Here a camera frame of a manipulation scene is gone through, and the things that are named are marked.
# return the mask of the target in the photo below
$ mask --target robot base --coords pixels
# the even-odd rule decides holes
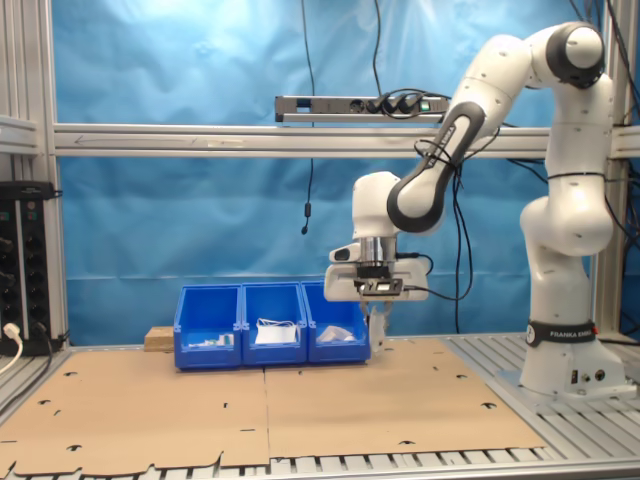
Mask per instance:
[[[503,400],[506,395],[513,397],[522,405],[526,406],[531,412],[536,415],[544,415],[553,411],[554,405],[564,405],[566,403],[582,403],[582,402],[594,402],[598,400],[632,400],[638,396],[638,388],[631,383],[614,387],[609,392],[598,392],[597,394],[591,394],[586,397],[581,394],[563,394],[563,395],[543,395],[536,393],[533,390],[525,388],[520,383],[520,372],[508,372],[501,371],[496,373],[496,382],[501,388],[493,388],[495,393]]]
[[[637,387],[627,380],[620,358],[599,340],[588,343],[544,342],[529,347],[522,369],[500,372],[501,383],[537,413],[551,404],[632,399]]]

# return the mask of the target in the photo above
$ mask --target cardboard sheet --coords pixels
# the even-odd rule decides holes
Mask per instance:
[[[173,355],[73,355],[0,427],[0,475],[269,463],[262,370],[179,373]]]
[[[439,340],[386,347],[366,366],[267,369],[271,456],[545,445]]]
[[[266,373],[179,373],[165,353],[77,353],[0,427],[0,476],[14,462],[19,475],[104,477],[220,455],[232,466],[544,446],[440,341],[386,347],[368,365]]]

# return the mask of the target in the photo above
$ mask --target power plug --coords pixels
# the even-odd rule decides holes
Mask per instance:
[[[2,329],[4,334],[13,340],[16,343],[22,343],[22,339],[20,338],[20,327],[18,327],[15,323],[7,323]]]

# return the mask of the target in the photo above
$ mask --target white cable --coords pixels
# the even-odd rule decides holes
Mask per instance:
[[[13,360],[11,360],[7,365],[5,365],[2,368],[2,370],[0,370],[0,375],[2,375],[4,372],[9,370],[11,367],[13,367],[13,365],[15,365],[15,363],[18,361],[18,359],[22,355],[22,348],[23,348],[22,339],[20,338],[20,328],[18,328],[17,325],[13,323],[8,323],[7,325],[4,326],[2,330],[7,337],[9,337],[10,339],[12,339],[14,342],[18,344],[18,351],[15,357],[13,357]]]

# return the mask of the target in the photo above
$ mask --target electrical panel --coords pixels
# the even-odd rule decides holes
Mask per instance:
[[[36,324],[44,327],[54,351],[65,341],[51,338],[44,205],[56,195],[50,183],[0,182],[0,324],[20,327],[23,355],[49,353]],[[13,355],[16,349],[0,330],[0,354]]]
[[[15,323],[24,338],[20,270],[16,202],[0,200],[0,324]]]

